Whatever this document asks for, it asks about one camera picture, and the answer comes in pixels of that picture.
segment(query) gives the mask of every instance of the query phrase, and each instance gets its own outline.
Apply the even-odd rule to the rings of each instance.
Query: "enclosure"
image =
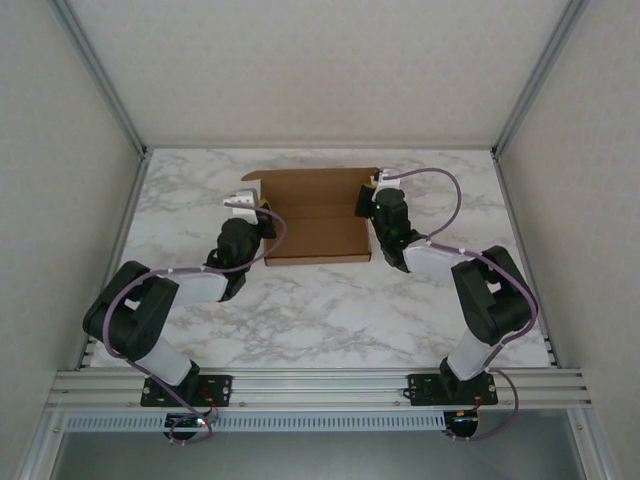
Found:
[[[0,8],[2,478],[635,478],[637,2]],[[403,397],[465,324],[453,284],[391,269],[370,230],[370,262],[257,263],[233,301],[172,311],[163,336],[233,385],[214,437],[167,451],[179,409],[140,406],[87,309],[127,260],[201,265],[248,172],[324,167],[458,178],[438,239],[505,246],[539,305],[494,365],[521,415],[460,445]],[[446,178],[403,188],[424,231],[455,204]],[[483,431],[516,400],[495,386]]]

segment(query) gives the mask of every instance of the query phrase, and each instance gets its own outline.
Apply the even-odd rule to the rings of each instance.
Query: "cardboard box flap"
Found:
[[[375,168],[258,170],[242,177],[260,180],[260,194],[274,210],[288,206],[351,205],[360,186],[369,183]]]
[[[260,196],[287,222],[289,233],[267,265],[366,262],[371,245],[364,218],[355,216],[360,187],[376,168],[257,170]],[[275,223],[278,236],[281,226]],[[270,248],[275,240],[265,240]]]

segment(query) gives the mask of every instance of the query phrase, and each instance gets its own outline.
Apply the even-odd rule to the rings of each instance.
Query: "white wall panel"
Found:
[[[46,2],[0,7],[0,478],[79,352],[136,167]]]
[[[638,478],[640,2],[592,1],[502,159],[547,320]]]
[[[72,0],[143,140],[482,145],[566,0]]]

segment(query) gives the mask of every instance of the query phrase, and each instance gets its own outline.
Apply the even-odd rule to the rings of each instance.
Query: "metal rail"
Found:
[[[586,407],[591,403],[580,370],[505,369],[513,379],[523,409]],[[234,377],[231,403],[225,410],[385,411],[451,410],[457,407],[412,407],[402,396],[410,373],[436,369],[203,369],[206,375]],[[56,376],[45,411],[180,411],[139,405],[144,377],[132,369],[83,369]],[[495,377],[499,403],[483,407],[513,408],[513,393]]]
[[[551,37],[547,41],[527,83],[522,89],[513,110],[511,110],[509,118],[507,118],[507,121],[502,127],[502,131],[493,149],[497,158],[500,158],[509,147],[518,128],[522,125],[531,105],[538,96],[538,92],[549,76],[551,69],[555,65],[556,60],[569,40],[571,32],[578,23],[588,3],[589,0],[570,0],[567,3],[560,20],[558,20]]]
[[[116,92],[104,67],[100,63],[91,42],[82,29],[78,18],[67,0],[47,0],[51,6],[58,22],[67,33],[71,44],[76,49],[80,60],[84,64],[87,73],[93,80],[96,88],[104,98],[107,106],[113,113],[116,123],[126,135],[131,146],[138,152],[140,157],[144,156],[145,148],[136,127],[133,125],[127,110],[124,108],[120,96]]]

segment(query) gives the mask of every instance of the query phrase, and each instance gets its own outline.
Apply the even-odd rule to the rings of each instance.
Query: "black mounting bracket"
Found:
[[[231,398],[233,377],[231,375],[199,375],[195,392],[189,405],[192,407],[228,407]],[[160,385],[147,378],[144,381],[142,407],[179,407],[176,402]]]
[[[409,386],[402,395],[411,401],[412,407],[497,405],[498,395],[493,376],[481,373],[464,383],[464,388],[452,399],[440,382],[438,373],[407,375]]]

